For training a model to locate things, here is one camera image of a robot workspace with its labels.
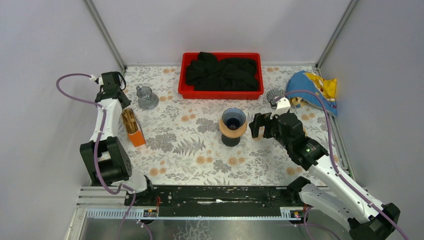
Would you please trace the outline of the blue glass dripper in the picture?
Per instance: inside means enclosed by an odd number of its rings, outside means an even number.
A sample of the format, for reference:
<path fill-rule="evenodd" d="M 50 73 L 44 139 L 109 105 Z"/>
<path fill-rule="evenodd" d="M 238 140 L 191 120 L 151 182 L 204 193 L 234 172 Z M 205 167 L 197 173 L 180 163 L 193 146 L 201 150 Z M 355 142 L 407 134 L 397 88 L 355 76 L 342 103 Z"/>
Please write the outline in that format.
<path fill-rule="evenodd" d="M 237 130 L 246 122 L 246 115 L 241 109 L 232 107 L 223 112 L 221 120 L 228 129 Z"/>

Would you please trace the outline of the wooden ring holder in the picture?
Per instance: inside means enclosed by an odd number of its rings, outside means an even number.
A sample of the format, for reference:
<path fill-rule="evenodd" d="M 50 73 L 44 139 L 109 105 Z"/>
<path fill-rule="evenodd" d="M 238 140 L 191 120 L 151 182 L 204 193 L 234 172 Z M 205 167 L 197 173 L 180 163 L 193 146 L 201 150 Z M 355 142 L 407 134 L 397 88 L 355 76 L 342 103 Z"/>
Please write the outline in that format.
<path fill-rule="evenodd" d="M 219 120 L 219 129 L 221 133 L 231 139 L 239 138 L 241 137 L 246 131 L 247 131 L 248 124 L 247 122 L 244 122 L 242 126 L 240 126 L 238 129 L 232 130 L 229 129 L 222 119 Z"/>

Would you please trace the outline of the orange coffee filter box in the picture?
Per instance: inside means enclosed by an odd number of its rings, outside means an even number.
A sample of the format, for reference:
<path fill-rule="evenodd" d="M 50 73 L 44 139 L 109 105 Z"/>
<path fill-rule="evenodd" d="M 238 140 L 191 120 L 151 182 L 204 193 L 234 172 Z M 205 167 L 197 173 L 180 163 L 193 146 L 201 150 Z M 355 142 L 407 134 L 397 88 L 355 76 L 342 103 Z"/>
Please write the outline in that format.
<path fill-rule="evenodd" d="M 127 136 L 135 147 L 139 147 L 139 146 L 146 144 L 146 140 L 145 140 L 142 128 L 141 128 L 141 126 L 140 126 L 140 124 L 139 124 L 139 122 L 136 118 L 136 115 L 135 115 L 135 120 L 136 120 L 136 123 L 137 123 L 137 126 L 138 126 L 138 130 L 134 134 L 128 134 L 127 133 Z"/>

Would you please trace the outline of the dark red glass carafe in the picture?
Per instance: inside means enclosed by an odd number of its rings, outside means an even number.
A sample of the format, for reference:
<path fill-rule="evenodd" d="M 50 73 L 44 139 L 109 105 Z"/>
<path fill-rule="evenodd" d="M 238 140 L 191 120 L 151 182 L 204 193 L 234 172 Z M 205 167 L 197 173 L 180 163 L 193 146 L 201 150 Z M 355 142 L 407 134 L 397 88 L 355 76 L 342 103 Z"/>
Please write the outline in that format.
<path fill-rule="evenodd" d="M 227 147 L 237 146 L 240 143 L 240 140 L 241 140 L 241 137 L 231 138 L 231 137 L 227 137 L 223 134 L 221 135 L 221 141 Z"/>

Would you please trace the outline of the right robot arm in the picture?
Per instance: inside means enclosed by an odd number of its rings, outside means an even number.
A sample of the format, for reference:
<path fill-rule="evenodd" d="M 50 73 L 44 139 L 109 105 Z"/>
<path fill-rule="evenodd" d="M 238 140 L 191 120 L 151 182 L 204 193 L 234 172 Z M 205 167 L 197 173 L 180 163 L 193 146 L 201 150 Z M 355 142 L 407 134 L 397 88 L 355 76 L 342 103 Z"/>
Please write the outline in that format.
<path fill-rule="evenodd" d="M 353 240 L 385 240 L 395 231 L 399 208 L 393 203 L 383 204 L 340 170 L 330 153 L 305 135 L 303 124 L 294 113 L 275 116 L 257 113 L 249 124 L 253 138 L 258 137 L 261 127 L 265 139 L 275 139 L 295 164 L 321 180 L 332 192 L 322 192 L 306 178 L 298 177 L 286 193 L 291 205 L 305 203 L 320 210 L 341 224 Z"/>

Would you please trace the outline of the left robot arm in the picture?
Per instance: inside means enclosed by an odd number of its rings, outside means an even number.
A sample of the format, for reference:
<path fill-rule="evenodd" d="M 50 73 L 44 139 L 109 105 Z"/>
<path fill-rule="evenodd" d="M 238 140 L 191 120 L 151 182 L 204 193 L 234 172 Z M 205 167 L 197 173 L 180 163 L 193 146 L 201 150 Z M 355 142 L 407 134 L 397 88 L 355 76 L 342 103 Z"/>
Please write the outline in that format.
<path fill-rule="evenodd" d="M 118 138 L 119 122 L 131 103 L 125 95 L 126 81 L 118 71 L 102 73 L 95 82 L 100 90 L 92 105 L 97 117 L 93 134 L 79 151 L 93 183 L 112 195 L 125 189 L 144 206 L 152 204 L 155 192 L 147 176 L 134 173 L 131 160 Z"/>

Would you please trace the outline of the grey glass dripper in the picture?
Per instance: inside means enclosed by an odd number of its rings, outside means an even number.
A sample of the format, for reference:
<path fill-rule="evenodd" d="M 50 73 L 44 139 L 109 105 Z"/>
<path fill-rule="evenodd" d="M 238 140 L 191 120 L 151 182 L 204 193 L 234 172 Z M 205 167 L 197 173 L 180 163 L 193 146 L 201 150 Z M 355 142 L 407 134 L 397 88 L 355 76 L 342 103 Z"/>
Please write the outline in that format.
<path fill-rule="evenodd" d="M 273 110 L 277 108 L 277 103 L 275 99 L 282 96 L 284 93 L 285 91 L 280 88 L 272 88 L 267 92 L 266 99 Z"/>

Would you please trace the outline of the clear glass carafe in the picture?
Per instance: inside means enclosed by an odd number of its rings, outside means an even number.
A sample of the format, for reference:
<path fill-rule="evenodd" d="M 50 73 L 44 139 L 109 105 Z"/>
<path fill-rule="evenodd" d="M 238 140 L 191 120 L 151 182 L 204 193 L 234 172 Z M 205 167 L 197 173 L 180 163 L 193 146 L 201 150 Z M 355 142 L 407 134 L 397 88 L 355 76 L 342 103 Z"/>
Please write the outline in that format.
<path fill-rule="evenodd" d="M 136 95 L 138 106 L 143 110 L 153 109 L 159 104 L 159 97 L 149 86 L 137 86 Z"/>

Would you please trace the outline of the blue and yellow cloth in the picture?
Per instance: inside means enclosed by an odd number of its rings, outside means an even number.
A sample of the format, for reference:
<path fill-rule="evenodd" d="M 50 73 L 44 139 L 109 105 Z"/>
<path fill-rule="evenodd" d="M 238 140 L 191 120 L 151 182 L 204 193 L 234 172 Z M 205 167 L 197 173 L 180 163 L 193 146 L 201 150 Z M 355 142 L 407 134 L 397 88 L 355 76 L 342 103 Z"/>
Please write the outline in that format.
<path fill-rule="evenodd" d="M 296 108 L 306 104 L 322 108 L 318 101 L 321 99 L 328 113 L 337 116 L 336 90 L 336 78 L 324 79 L 313 72 L 301 70 L 289 79 L 286 85 L 288 92 L 286 97 Z"/>

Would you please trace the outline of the black cloth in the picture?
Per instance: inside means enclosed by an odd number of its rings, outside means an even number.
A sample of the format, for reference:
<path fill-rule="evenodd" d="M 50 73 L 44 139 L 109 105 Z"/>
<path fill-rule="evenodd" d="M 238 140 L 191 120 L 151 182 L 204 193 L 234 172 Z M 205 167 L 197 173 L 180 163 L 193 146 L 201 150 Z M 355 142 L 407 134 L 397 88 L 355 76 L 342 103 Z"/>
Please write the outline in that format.
<path fill-rule="evenodd" d="M 257 63 L 245 57 L 218 60 L 209 52 L 200 52 L 197 60 L 186 67 L 185 83 L 195 91 L 255 92 L 259 82 L 255 77 Z"/>

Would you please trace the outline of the red plastic bin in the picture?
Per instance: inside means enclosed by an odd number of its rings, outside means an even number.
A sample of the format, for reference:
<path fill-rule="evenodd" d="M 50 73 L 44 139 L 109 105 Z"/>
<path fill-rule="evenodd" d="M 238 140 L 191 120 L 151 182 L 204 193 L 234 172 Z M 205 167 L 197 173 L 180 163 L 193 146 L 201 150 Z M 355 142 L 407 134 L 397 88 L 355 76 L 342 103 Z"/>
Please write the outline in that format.
<path fill-rule="evenodd" d="M 195 87 L 186 84 L 187 67 L 193 60 L 198 59 L 197 52 L 185 52 L 182 55 L 178 93 L 184 99 L 207 99 L 207 100 L 257 100 L 264 93 L 264 81 L 262 76 L 261 57 L 257 52 L 214 52 L 218 60 L 227 58 L 247 58 L 256 62 L 255 78 L 258 81 L 256 91 L 195 91 Z"/>

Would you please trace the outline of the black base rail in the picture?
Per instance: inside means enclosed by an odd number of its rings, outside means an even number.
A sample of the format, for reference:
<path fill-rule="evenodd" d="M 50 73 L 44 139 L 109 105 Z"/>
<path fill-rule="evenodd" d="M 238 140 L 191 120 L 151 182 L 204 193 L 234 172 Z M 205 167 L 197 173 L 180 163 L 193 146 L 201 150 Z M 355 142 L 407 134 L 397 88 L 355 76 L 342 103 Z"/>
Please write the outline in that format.
<path fill-rule="evenodd" d="M 300 221 L 307 206 L 281 186 L 154 185 L 125 196 L 125 206 L 144 207 L 146 217 L 170 219 L 282 219 Z"/>

